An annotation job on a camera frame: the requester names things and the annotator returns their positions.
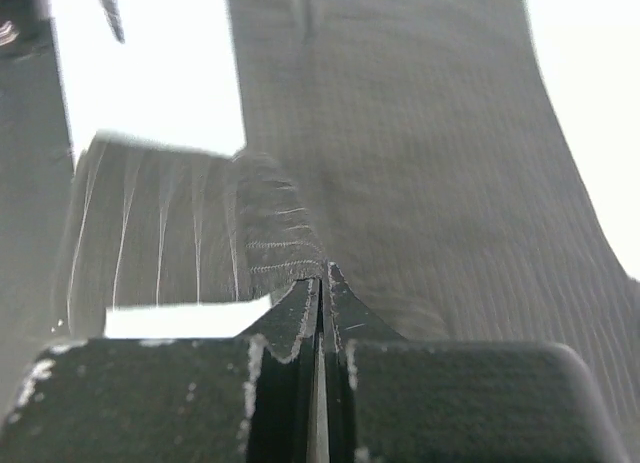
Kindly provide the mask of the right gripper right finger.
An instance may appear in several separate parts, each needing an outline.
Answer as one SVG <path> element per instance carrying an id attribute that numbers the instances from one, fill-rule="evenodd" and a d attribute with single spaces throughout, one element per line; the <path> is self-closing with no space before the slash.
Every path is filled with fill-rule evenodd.
<path id="1" fill-rule="evenodd" d="M 549 343 L 411 342 L 322 282 L 333 462 L 621 462 L 584 362 Z"/>

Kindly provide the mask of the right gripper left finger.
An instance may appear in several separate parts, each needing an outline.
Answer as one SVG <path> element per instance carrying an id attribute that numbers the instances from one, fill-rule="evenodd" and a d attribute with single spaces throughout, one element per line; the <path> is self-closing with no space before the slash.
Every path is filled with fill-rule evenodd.
<path id="1" fill-rule="evenodd" d="M 227 339 L 42 351 L 1 428 L 5 462 L 303 462 L 320 283 Z"/>

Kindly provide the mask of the black pinstripe long sleeve shirt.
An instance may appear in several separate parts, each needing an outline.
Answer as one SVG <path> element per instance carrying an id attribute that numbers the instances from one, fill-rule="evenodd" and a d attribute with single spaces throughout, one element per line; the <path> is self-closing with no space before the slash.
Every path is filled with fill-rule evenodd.
<path id="1" fill-rule="evenodd" d="M 63 12 L 1 0 L 1 428 L 38 355 L 227 339 L 320 283 L 308 456 L 329 458 L 322 282 L 411 342 L 549 343 L 639 458 L 639 284 L 597 220 L 524 0 L 92 0 L 72 138 Z"/>

